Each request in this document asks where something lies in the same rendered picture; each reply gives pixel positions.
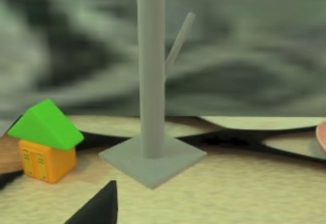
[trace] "pink object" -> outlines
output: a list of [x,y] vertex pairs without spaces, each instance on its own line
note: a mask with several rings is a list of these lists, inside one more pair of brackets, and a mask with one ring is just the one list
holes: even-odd
[[326,121],[320,123],[317,126],[316,137],[322,150],[324,151],[324,153],[326,153]]

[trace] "vertical cylinder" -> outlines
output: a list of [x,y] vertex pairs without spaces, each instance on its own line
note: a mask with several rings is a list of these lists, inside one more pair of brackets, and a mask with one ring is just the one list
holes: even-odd
[[137,0],[142,152],[162,157],[165,122],[165,0]]

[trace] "black pointed object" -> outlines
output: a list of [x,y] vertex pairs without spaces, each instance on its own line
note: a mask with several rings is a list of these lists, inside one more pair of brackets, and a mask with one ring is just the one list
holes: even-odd
[[117,182],[110,181],[65,224],[117,224]]

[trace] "gray square base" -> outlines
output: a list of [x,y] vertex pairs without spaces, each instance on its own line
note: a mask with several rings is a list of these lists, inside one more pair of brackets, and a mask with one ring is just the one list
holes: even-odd
[[101,159],[151,189],[178,175],[206,155],[206,152],[168,135],[165,135],[165,155],[162,158],[144,158],[140,136],[99,153]]

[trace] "black stripe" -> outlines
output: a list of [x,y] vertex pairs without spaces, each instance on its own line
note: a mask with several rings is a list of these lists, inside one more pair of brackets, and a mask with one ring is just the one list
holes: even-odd
[[6,0],[23,15],[31,29],[44,35],[51,58],[51,76],[40,81],[41,89],[70,85],[118,60],[103,43],[73,31],[66,13],[51,0]]

